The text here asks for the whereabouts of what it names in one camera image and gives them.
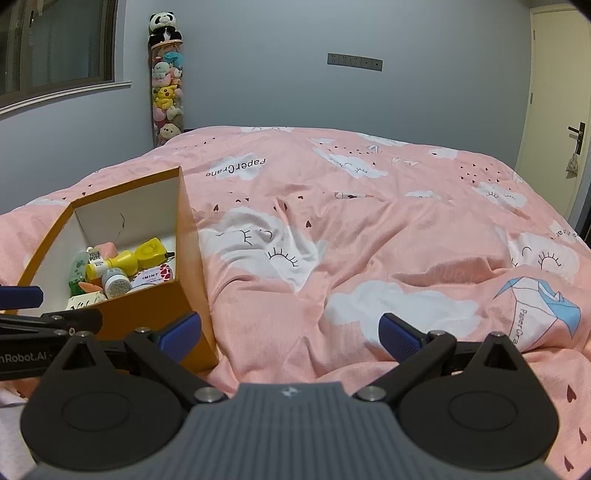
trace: panda plush toy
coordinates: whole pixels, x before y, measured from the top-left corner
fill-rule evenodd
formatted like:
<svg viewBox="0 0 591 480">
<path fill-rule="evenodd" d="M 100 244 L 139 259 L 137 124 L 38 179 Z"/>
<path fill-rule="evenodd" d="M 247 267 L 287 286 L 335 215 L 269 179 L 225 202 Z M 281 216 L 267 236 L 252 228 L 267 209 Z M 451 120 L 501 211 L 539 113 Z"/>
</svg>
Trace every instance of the panda plush toy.
<svg viewBox="0 0 591 480">
<path fill-rule="evenodd" d="M 162 12 L 150 17 L 150 47 L 167 40 L 182 40 L 181 33 L 175 28 L 177 19 L 172 12 Z"/>
</svg>

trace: wall socket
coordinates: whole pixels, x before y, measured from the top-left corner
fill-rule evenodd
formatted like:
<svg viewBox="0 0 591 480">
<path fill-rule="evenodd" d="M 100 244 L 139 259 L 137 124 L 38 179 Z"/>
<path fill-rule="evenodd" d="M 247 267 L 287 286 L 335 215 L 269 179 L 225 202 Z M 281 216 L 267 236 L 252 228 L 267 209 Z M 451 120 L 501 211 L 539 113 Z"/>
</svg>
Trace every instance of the wall socket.
<svg viewBox="0 0 591 480">
<path fill-rule="evenodd" d="M 354 55 L 341 55 L 339 53 L 329 53 L 328 65 L 340 65 L 342 67 L 354 67 L 357 69 L 382 71 L 383 60 L 368 59 L 366 57 L 356 57 Z"/>
</svg>

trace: open box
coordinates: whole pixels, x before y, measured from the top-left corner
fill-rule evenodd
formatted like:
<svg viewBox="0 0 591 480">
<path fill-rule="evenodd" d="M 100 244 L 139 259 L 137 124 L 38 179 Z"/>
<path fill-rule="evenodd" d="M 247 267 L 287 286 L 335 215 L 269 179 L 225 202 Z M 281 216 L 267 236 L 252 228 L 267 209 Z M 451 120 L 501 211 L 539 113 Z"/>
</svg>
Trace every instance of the open box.
<svg viewBox="0 0 591 480">
<path fill-rule="evenodd" d="M 173 280 L 93 305 L 103 316 L 98 339 L 119 340 L 136 327 L 158 330 L 190 311 L 199 314 L 202 335 L 183 365 L 197 373 L 217 364 L 197 226 L 181 168 L 133 180 L 72 202 L 31 258 L 19 285 L 37 285 L 44 293 L 38 316 L 66 309 L 71 296 L 70 267 L 87 247 L 113 242 L 119 252 L 134 251 L 157 237 L 167 251 Z"/>
</svg>

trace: small jar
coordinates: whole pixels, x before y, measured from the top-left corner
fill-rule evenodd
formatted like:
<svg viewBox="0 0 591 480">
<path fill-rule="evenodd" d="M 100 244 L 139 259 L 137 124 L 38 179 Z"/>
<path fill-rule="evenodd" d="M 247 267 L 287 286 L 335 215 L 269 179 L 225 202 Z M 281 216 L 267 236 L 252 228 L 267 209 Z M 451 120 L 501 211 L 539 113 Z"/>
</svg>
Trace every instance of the small jar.
<svg viewBox="0 0 591 480">
<path fill-rule="evenodd" d="M 103 289 L 109 300 L 125 295 L 131 290 L 131 282 L 120 268 L 110 268 L 103 275 Z"/>
</svg>

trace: cloud pattern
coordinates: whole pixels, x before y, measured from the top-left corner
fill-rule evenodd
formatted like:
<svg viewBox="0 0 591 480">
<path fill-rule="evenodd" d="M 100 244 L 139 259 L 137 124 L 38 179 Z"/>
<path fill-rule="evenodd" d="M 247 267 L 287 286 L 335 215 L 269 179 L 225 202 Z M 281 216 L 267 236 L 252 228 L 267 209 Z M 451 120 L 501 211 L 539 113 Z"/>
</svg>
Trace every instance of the cloud pattern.
<svg viewBox="0 0 591 480">
<path fill-rule="evenodd" d="M 404 145 L 408 145 L 408 143 L 406 142 L 390 140 L 389 138 L 374 137 L 373 135 L 366 135 L 360 133 L 357 133 L 357 135 L 370 141 L 371 143 L 379 143 L 380 145 L 385 145 L 386 147 L 403 147 Z"/>
<path fill-rule="evenodd" d="M 395 283 L 371 280 L 349 294 L 331 294 L 324 317 L 333 325 L 359 322 L 366 341 L 380 345 L 378 326 L 384 313 L 393 313 L 422 332 L 445 330 L 462 339 L 480 324 L 477 309 L 472 300 L 454 300 L 433 290 L 404 293 Z"/>
<path fill-rule="evenodd" d="M 416 192 L 408 192 L 405 196 L 441 200 L 441 197 L 437 193 L 433 193 L 431 190 L 429 190 L 428 192 L 422 192 L 420 190 L 417 190 Z"/>
<path fill-rule="evenodd" d="M 265 130 L 280 130 L 282 132 L 292 132 L 293 127 L 242 127 L 241 131 L 244 133 L 247 132 L 262 132 Z"/>
<path fill-rule="evenodd" d="M 509 240 L 509 252 L 513 265 L 529 265 L 555 273 L 573 283 L 579 272 L 579 256 L 566 245 L 558 244 L 544 236 L 521 233 L 515 240 Z"/>
<path fill-rule="evenodd" d="M 509 210 L 512 208 L 522 208 L 527 203 L 525 195 L 485 181 L 480 182 L 478 187 L 472 187 L 472 190 L 482 195 L 489 202 L 495 205 L 501 205 Z"/>
<path fill-rule="evenodd" d="M 344 155 L 327 154 L 319 148 L 314 148 L 314 152 L 332 163 L 334 166 L 342 168 L 345 172 L 356 179 L 360 179 L 361 177 L 377 179 L 378 177 L 385 177 L 388 175 L 388 172 L 376 170 L 358 157 L 345 157 Z"/>
<path fill-rule="evenodd" d="M 447 160 L 455 160 L 457 158 L 457 150 L 452 148 L 432 148 L 429 153 L 433 157 L 445 158 Z"/>
<path fill-rule="evenodd" d="M 260 278 L 280 279 L 302 289 L 326 251 L 326 241 L 313 242 L 276 217 L 239 207 L 219 223 L 199 230 L 204 257 L 219 254 L 229 268 Z"/>
</svg>

